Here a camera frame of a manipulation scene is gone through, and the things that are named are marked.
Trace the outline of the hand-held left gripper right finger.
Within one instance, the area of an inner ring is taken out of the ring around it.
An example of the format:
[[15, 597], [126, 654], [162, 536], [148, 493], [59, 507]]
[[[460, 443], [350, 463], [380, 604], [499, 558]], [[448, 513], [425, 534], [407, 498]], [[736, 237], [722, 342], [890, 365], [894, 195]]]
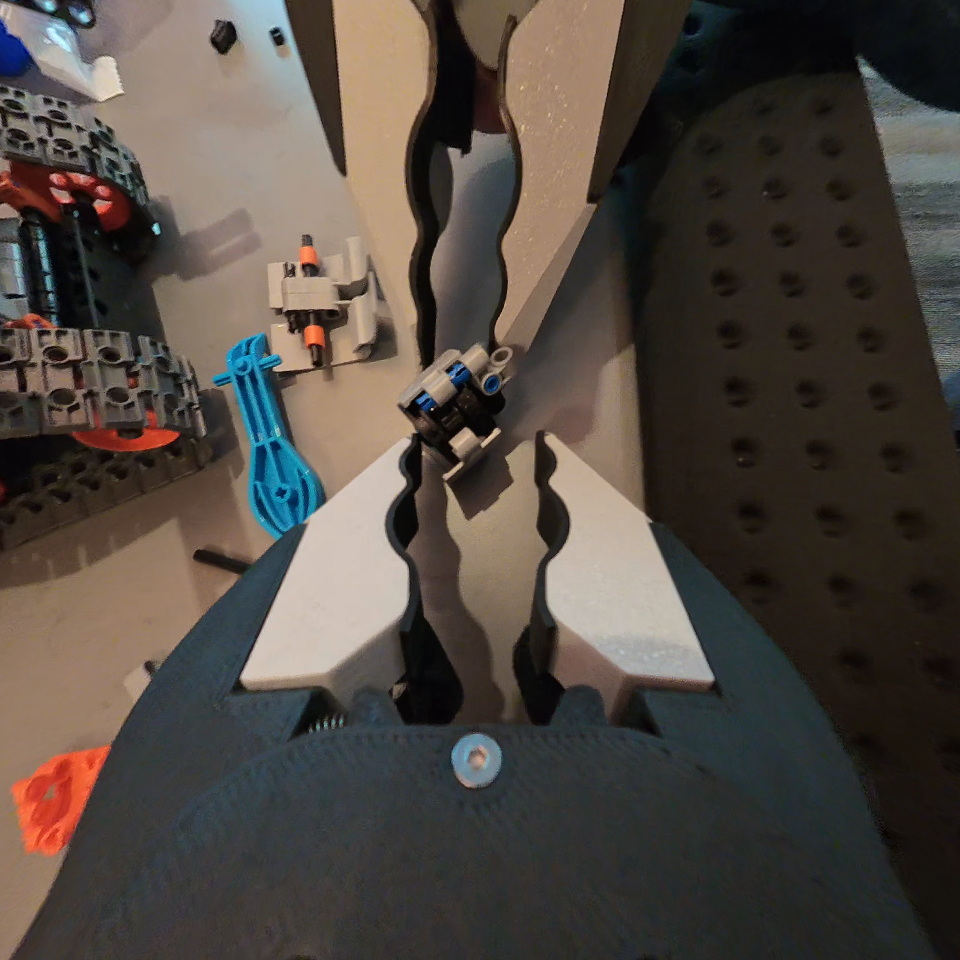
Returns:
[[513, 672], [546, 724], [586, 687], [618, 720], [639, 690], [709, 692], [701, 641], [646, 513], [549, 432], [534, 440], [536, 532], [545, 552]]

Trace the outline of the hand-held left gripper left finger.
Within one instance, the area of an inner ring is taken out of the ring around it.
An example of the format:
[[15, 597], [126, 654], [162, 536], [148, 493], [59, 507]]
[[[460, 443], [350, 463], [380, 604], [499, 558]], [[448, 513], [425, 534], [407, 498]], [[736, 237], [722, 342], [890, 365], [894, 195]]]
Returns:
[[398, 693], [402, 719], [448, 724], [463, 686], [426, 618], [409, 546], [422, 442], [402, 438], [302, 526], [239, 675], [250, 692], [318, 689], [347, 707]]

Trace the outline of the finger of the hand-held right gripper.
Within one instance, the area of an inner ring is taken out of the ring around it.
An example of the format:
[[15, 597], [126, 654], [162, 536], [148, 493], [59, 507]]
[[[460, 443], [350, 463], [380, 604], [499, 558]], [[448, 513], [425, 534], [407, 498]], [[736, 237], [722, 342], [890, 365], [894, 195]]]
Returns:
[[436, 353], [429, 266], [439, 238], [430, 196], [430, 110], [438, 36], [430, 2], [335, 1], [345, 179], [392, 318], [414, 334], [421, 366]]
[[624, 6], [538, 2], [510, 35], [502, 92], [520, 169], [500, 244], [498, 347], [530, 349], [594, 216], [589, 193]]

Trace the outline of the black toy wheel assembly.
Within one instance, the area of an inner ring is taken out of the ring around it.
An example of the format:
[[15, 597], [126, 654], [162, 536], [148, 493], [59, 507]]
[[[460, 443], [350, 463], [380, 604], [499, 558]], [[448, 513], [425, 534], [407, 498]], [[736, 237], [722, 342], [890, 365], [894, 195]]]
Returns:
[[421, 440], [443, 460], [454, 465], [449, 441], [467, 426], [480, 437], [497, 425], [505, 408], [504, 386], [515, 374], [514, 351], [500, 346], [487, 352], [475, 343], [465, 351], [450, 349], [400, 394], [399, 410]]

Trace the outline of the person's right forearm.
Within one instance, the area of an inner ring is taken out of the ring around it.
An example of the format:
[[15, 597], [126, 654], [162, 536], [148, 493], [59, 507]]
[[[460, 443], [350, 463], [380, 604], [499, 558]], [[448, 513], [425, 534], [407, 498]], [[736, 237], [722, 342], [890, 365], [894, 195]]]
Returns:
[[938, 110], [959, 111], [957, 1], [718, 1], [716, 6], [828, 23], [899, 92]]

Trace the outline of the blue brick separator tool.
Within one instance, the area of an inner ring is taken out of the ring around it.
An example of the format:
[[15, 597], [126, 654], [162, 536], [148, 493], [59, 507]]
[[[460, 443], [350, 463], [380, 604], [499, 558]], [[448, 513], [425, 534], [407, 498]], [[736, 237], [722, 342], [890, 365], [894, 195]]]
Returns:
[[287, 432], [271, 372], [282, 359], [258, 333], [234, 344], [217, 387], [232, 388], [249, 443], [247, 500], [259, 525], [275, 540], [306, 523], [327, 495], [313, 467]]

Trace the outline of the black perforated board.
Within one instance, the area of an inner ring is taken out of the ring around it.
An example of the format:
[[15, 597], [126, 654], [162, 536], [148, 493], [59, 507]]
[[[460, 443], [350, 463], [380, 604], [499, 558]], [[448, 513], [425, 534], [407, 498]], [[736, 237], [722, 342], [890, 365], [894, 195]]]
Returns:
[[822, 15], [693, 2], [651, 106], [646, 504], [816, 692], [958, 958], [958, 456], [866, 84]]

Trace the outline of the clear plastic bags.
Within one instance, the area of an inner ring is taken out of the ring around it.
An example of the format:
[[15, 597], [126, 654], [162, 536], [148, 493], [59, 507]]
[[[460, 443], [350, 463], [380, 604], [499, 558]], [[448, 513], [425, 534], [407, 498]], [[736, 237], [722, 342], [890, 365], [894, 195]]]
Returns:
[[96, 103], [124, 94], [113, 57], [87, 61], [82, 54], [77, 28], [94, 24], [91, 2], [2, 2], [1, 18], [46, 79]]

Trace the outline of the orange plastic panel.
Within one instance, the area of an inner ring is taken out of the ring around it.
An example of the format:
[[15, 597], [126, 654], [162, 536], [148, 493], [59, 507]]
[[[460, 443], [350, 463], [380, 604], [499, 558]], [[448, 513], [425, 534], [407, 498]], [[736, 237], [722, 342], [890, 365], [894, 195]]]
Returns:
[[111, 749], [55, 755], [10, 787], [26, 855], [54, 857], [68, 846]]

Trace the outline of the tracked toy robot vehicle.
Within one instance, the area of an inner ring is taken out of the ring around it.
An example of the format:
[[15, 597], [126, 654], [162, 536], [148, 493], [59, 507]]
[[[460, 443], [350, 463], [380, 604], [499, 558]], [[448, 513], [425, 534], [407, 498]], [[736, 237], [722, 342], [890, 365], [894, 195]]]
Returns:
[[162, 234], [136, 155], [64, 92], [1, 83], [1, 546], [198, 474], [197, 375], [141, 273]]

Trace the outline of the grey bracket with orange bushes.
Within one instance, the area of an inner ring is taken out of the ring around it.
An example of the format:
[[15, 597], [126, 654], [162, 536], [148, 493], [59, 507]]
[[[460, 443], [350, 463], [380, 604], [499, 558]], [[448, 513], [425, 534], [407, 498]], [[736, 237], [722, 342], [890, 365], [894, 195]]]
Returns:
[[270, 353], [282, 378], [370, 362], [390, 355], [393, 333], [364, 240], [321, 256], [311, 236], [298, 256], [266, 267]]

